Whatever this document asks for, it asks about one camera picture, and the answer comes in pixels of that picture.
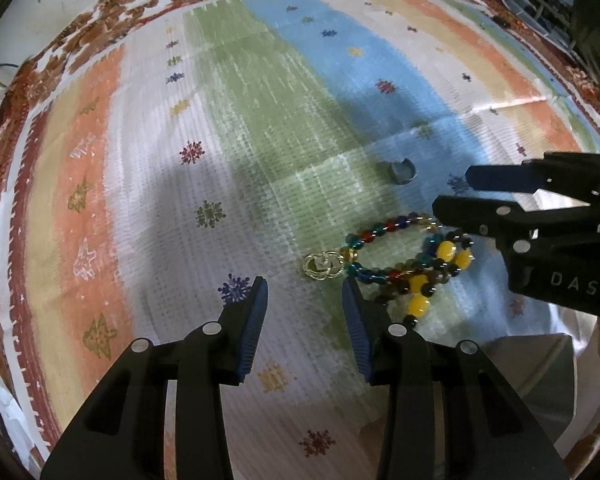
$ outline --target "gold ring charm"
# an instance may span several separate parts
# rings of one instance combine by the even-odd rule
[[[344,257],[337,251],[322,251],[309,254],[302,264],[304,273],[321,282],[339,276],[344,270]]]

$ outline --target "blue snowflake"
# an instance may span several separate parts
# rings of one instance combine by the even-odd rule
[[[240,276],[232,276],[229,274],[229,281],[224,282],[218,292],[224,301],[224,306],[234,303],[235,301],[246,300],[251,285],[249,285],[250,278],[242,279]]]
[[[470,189],[468,182],[462,176],[455,176],[449,173],[448,186],[454,190],[454,195],[465,195]]]
[[[184,74],[182,73],[173,73],[173,75],[170,75],[167,78],[167,84],[169,83],[175,83],[178,79],[182,79],[184,77]]]

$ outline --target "silver screw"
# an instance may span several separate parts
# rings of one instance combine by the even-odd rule
[[[395,335],[396,337],[402,337],[403,335],[407,335],[407,329],[404,325],[394,323],[389,325],[389,334]]]
[[[473,355],[478,351],[478,345],[473,341],[462,341],[460,343],[460,349],[467,355]]]
[[[145,350],[149,348],[149,341],[147,339],[141,338],[136,339],[131,343],[131,349],[137,354],[141,354]]]
[[[531,244],[527,240],[516,240],[513,242],[513,250],[518,254],[526,253],[531,248]]]
[[[207,335],[216,335],[222,330],[222,325],[218,322],[212,321],[211,323],[206,323],[202,327],[202,332]]]

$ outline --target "orange stripe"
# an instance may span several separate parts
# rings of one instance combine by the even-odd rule
[[[428,18],[435,20],[432,23],[430,32],[432,36],[437,37],[436,27],[445,26],[457,38],[458,42],[471,45],[479,49],[480,56],[488,62],[493,69],[500,74],[511,86],[514,94],[519,98],[539,97],[539,91],[528,81],[515,67],[488,41],[471,30],[464,23],[458,22],[443,9],[430,2],[429,0],[402,0],[418,9],[418,12]],[[580,148],[571,132],[567,129],[564,122],[558,117],[555,111],[547,102],[535,102],[525,104],[525,110],[534,118],[546,135],[546,140],[552,145],[552,148],[565,152],[579,152]]]
[[[76,376],[85,396],[133,338],[104,190],[107,126],[123,54],[121,46],[82,77],[82,91],[66,134],[54,197],[54,224],[58,239],[62,240],[59,281],[65,304],[64,323],[74,342],[71,352],[76,356]],[[79,200],[73,200],[73,208],[69,208],[70,197],[83,182],[88,186],[84,208]],[[76,264],[80,251],[84,254]],[[109,341],[110,356],[106,352],[97,355],[83,343],[85,332],[102,314],[107,329],[116,331]]]

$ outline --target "beaded bracelet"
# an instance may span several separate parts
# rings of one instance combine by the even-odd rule
[[[424,240],[422,252],[414,259],[385,270],[365,269],[358,261],[358,250],[372,243],[386,232],[405,229],[411,225],[424,226],[429,232]],[[362,283],[382,285],[376,303],[387,304],[398,295],[412,294],[404,322],[414,326],[429,307],[429,298],[437,284],[447,283],[461,270],[469,267],[474,259],[471,246],[474,242],[461,230],[442,234],[435,220],[416,212],[398,216],[385,223],[373,225],[359,234],[345,238],[346,247],[340,252],[327,251],[309,254],[304,260],[304,272],[314,280],[325,280],[346,271]]]

